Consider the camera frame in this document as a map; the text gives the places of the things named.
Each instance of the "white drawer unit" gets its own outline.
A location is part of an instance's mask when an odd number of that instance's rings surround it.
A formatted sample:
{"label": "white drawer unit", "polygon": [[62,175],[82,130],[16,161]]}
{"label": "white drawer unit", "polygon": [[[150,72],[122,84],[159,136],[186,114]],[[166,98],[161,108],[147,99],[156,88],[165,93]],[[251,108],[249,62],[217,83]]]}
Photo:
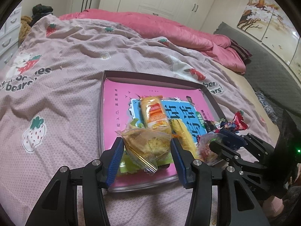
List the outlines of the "white drawer unit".
{"label": "white drawer unit", "polygon": [[21,10],[22,7],[17,7],[0,30],[0,70],[18,50]]}
{"label": "white drawer unit", "polygon": [[21,23],[21,8],[17,8],[5,22],[5,31],[10,31]]}
{"label": "white drawer unit", "polygon": [[18,43],[15,43],[12,45],[7,51],[4,52],[0,56],[0,68],[2,69],[8,62],[9,60],[13,57],[14,53],[18,50]]}

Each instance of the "striped pillow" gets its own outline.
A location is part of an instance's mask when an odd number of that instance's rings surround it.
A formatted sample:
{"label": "striped pillow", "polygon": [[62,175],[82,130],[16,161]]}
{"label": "striped pillow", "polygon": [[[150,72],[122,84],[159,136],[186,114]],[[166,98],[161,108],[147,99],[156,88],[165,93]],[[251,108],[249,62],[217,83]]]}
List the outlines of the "striped pillow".
{"label": "striped pillow", "polygon": [[233,48],[238,55],[240,56],[240,58],[245,61],[248,58],[250,58],[252,56],[252,54],[245,48],[243,48],[242,46],[238,45],[238,43],[232,39],[230,39],[231,41],[231,45],[230,47]]}

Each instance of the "pink comforter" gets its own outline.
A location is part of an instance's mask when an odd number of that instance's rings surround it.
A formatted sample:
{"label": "pink comforter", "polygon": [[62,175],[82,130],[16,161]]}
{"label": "pink comforter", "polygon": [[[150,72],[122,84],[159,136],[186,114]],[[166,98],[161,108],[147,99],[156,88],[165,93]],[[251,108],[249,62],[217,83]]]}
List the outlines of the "pink comforter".
{"label": "pink comforter", "polygon": [[231,42],[228,37],[200,32],[155,15],[87,9],[81,13],[63,15],[59,19],[102,19],[118,22],[133,29],[143,38],[163,36],[177,46],[191,48],[211,57],[235,72],[244,73],[246,71],[246,67],[237,52],[229,47]]}

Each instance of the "drawer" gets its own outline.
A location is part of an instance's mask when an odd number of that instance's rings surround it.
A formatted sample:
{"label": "drawer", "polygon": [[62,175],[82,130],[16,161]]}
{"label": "drawer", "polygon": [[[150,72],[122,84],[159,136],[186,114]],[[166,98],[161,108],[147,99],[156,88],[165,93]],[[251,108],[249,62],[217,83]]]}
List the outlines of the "drawer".
{"label": "drawer", "polygon": [[7,49],[14,45],[19,40],[20,27],[6,34],[0,39],[0,55],[2,55]]}
{"label": "drawer", "polygon": [[142,7],[142,6],[139,6],[138,13],[152,14],[152,15],[155,15],[155,16],[163,17],[165,19],[172,19],[172,17],[173,17],[170,14],[165,14],[165,13],[162,13],[162,12],[158,12],[157,10],[151,10],[149,8]]}
{"label": "drawer", "polygon": [[0,69],[2,69],[18,50],[18,43],[12,45],[4,54],[0,56]]}
{"label": "drawer", "polygon": [[5,33],[5,23],[0,30],[0,38],[4,35],[4,33]]}
{"label": "drawer", "polygon": [[5,23],[5,32],[9,32],[14,27],[21,23],[21,8],[17,8],[12,14],[8,17]]}

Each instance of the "gray mattress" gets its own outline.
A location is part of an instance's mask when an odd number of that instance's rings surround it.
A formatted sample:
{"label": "gray mattress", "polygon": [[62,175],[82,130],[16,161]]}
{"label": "gray mattress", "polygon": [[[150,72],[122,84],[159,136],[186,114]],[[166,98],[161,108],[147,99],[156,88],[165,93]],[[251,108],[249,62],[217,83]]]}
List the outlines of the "gray mattress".
{"label": "gray mattress", "polygon": [[289,69],[257,42],[224,22],[214,34],[226,35],[251,52],[253,56],[246,64],[244,77],[255,91],[260,90],[266,96],[278,116],[279,127],[283,109],[301,117],[301,89],[288,72]]}

